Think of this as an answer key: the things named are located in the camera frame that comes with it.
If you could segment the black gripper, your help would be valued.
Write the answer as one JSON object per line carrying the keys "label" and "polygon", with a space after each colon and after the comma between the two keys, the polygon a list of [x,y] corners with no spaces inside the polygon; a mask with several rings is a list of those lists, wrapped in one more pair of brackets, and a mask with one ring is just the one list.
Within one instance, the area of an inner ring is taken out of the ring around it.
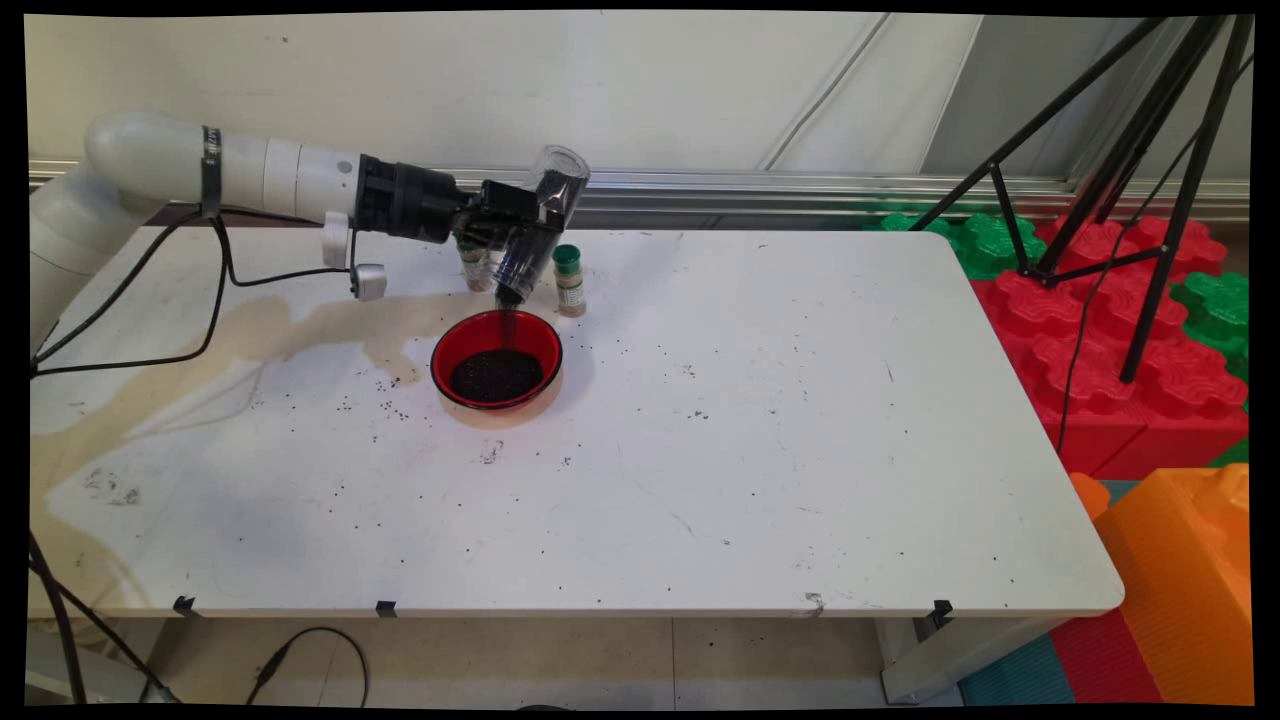
{"label": "black gripper", "polygon": [[477,210],[477,195],[460,190],[451,174],[371,155],[360,158],[360,232],[445,243],[468,223],[468,243],[508,252],[525,240],[558,236],[566,225],[561,213],[540,217],[541,205],[532,191],[493,179],[483,182],[483,215],[475,215]]}

